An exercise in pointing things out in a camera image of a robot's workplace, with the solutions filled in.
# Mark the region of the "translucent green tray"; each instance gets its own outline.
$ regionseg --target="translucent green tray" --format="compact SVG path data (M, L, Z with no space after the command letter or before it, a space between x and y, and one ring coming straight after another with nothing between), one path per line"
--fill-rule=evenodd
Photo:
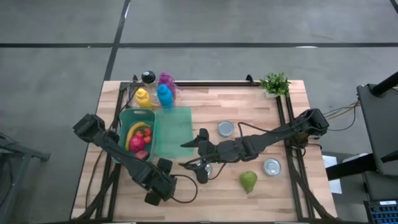
M171 108L156 111L156 154L160 157L192 156L193 148L180 145L193 140L190 108Z

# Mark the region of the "plastic bottle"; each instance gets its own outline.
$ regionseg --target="plastic bottle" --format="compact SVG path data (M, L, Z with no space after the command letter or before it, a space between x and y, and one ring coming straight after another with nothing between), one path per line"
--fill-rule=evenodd
M149 94L149 98L153 105L160 105L157 97L157 82L156 75L153 71L144 71L141 75L142 82L144 83L144 89Z
M157 87L157 96L159 97L160 104L164 108L173 107L173 94L167 85L161 84Z
M149 108L153 106L148 92L145 91L143 88L139 88L136 91L136 94L134 95L134 99L137 102L137 104L142 107L142 108Z
M174 78L169 73L162 72L159 75L159 85L161 84L167 85L167 88L169 88L173 94L173 100L175 100L175 89L177 88L177 85L174 83Z

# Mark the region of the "green basket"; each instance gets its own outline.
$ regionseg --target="green basket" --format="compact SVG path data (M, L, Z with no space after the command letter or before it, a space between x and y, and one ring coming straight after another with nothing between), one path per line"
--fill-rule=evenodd
M126 137L132 125L137 122L144 122L150 126L152 129L152 142L150 144L145 145L145 150L149 153L149 158L147 161L150 161L154 156L154 148L155 148L155 113L151 110L147 109L127 109L122 111L119 115L119 119L121 122L120 132L119 132L119 146L124 149L126 145ZM131 151L127 152L134 157L135 154Z

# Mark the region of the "yellow bottle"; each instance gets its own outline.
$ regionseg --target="yellow bottle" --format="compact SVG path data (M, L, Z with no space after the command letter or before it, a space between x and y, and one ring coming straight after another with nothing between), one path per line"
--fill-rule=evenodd
M134 96L134 99L138 105L142 108L152 107L152 102L150 101L149 94L145 89L139 88Z

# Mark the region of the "tomato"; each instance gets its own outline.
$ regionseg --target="tomato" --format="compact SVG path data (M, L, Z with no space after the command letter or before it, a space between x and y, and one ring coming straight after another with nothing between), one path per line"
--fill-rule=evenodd
M150 144L152 142L152 138L150 136L145 136L144 142L145 142L145 144Z
M144 132L143 131L137 131L135 136L144 137Z
M144 130L144 136L150 136L151 134L152 134L151 128L146 128L146 129Z

